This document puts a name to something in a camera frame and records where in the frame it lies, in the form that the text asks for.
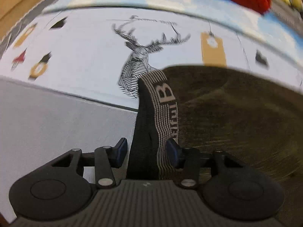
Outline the olive green corduroy pants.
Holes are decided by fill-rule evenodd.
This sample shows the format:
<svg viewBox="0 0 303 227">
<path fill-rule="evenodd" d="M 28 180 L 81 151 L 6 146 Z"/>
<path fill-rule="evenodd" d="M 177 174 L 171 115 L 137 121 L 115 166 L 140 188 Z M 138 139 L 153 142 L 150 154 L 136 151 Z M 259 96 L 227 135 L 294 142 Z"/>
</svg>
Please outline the olive green corduroy pants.
<svg viewBox="0 0 303 227">
<path fill-rule="evenodd" d="M 127 179 L 178 179 L 166 142 L 222 149 L 284 187 L 278 220 L 302 226 L 302 95 L 228 68 L 179 66 L 138 79 Z"/>
</svg>

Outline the grey and patterned bed sheet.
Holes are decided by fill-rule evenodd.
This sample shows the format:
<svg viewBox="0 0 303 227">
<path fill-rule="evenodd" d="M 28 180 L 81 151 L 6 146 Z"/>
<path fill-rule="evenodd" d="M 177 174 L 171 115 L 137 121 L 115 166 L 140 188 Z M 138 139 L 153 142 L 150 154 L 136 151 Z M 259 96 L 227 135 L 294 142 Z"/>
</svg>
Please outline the grey and patterned bed sheet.
<svg viewBox="0 0 303 227">
<path fill-rule="evenodd" d="M 235 31 L 207 19 L 138 8 L 82 8 L 38 15 L 1 54 L 1 213 L 15 219 L 12 184 L 64 152 L 93 151 L 121 137 L 131 141 L 138 99 L 118 85 L 131 56 L 113 31 L 123 26 L 138 43 L 165 35 L 189 37 L 147 55 L 150 66 L 202 65 L 202 33 L 219 38 L 230 68 L 299 89 L 302 40 L 270 17 L 241 10 Z"/>
</svg>

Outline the light blue cloud blanket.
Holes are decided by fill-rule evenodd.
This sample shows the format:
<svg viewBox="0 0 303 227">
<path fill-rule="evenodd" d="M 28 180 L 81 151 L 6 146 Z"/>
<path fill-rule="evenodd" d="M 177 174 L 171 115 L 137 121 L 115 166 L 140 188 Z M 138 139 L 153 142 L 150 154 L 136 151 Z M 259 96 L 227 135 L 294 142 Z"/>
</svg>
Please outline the light blue cloud blanket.
<svg viewBox="0 0 303 227">
<path fill-rule="evenodd" d="M 268 45 L 302 64 L 302 36 L 272 13 L 261 15 L 230 0 L 57 0 L 44 13 L 86 7 L 132 7 L 209 19 Z"/>
</svg>

